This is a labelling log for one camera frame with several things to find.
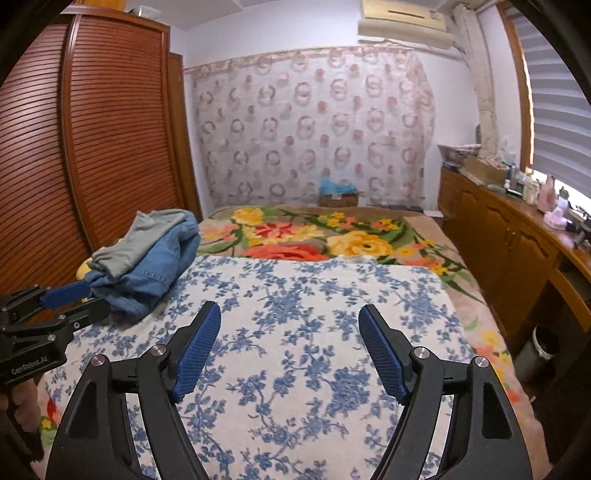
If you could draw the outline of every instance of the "blue gripper pad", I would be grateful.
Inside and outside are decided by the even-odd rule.
[[[90,295],[90,286],[85,281],[79,281],[48,290],[40,301],[46,309],[57,310],[75,301],[85,299],[88,295]]]
[[[181,353],[180,359],[171,365],[171,371],[176,372],[176,381],[171,393],[177,403],[197,386],[199,375],[222,327],[222,312],[219,305],[212,301],[205,302],[193,323],[184,328],[191,328],[196,323],[197,328],[189,344]]]
[[[398,403],[406,405],[411,393],[404,383],[402,363],[367,306],[359,311],[359,333],[386,393],[396,398]]]

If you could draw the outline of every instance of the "denim jacket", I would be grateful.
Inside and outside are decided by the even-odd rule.
[[[115,317],[130,323],[148,315],[172,283],[193,263],[201,237],[195,216],[173,227],[158,240],[142,260],[117,280],[108,273],[91,270],[85,281],[92,297],[104,298]]]

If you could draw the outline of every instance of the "wooden window frame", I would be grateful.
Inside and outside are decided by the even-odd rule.
[[[498,3],[496,7],[505,26],[509,45],[511,46],[511,53],[513,54],[513,62],[515,63],[515,71],[517,73],[519,106],[521,110],[521,159],[519,167],[521,171],[526,171],[527,168],[531,168],[534,154],[534,110],[530,77],[517,29],[513,20],[507,14],[507,10],[512,8],[513,4],[508,0],[504,0]]]

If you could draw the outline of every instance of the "bed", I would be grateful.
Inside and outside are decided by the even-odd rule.
[[[45,444],[93,355],[137,356],[214,300],[222,331],[195,395],[179,410],[209,475],[369,478],[400,415],[356,330],[356,312],[375,303],[392,327],[441,358],[489,358],[522,427],[534,478],[547,473],[543,431],[505,342],[432,219],[361,207],[230,207],[200,226],[200,255],[155,312],[134,327],[79,332],[69,363],[44,377]],[[157,478],[137,399],[129,406],[140,463]],[[447,399],[425,478],[436,472],[449,413]]]

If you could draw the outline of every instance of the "metal screw cap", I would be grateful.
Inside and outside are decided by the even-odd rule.
[[[166,353],[166,345],[162,345],[161,343],[159,343],[158,345],[154,345],[150,349],[150,355],[153,355],[153,356],[160,356],[160,355],[164,355],[165,353]]]
[[[491,364],[488,361],[488,359],[484,358],[483,356],[477,356],[474,359],[474,363],[476,364],[477,367],[480,367],[480,368],[486,368]]]
[[[90,361],[90,363],[92,365],[94,365],[95,367],[99,367],[102,364],[104,364],[107,360],[107,357],[105,357],[104,355],[95,355],[94,357],[92,357],[92,360]]]
[[[415,348],[414,354],[419,358],[425,359],[431,355],[431,352],[423,346],[418,346]]]

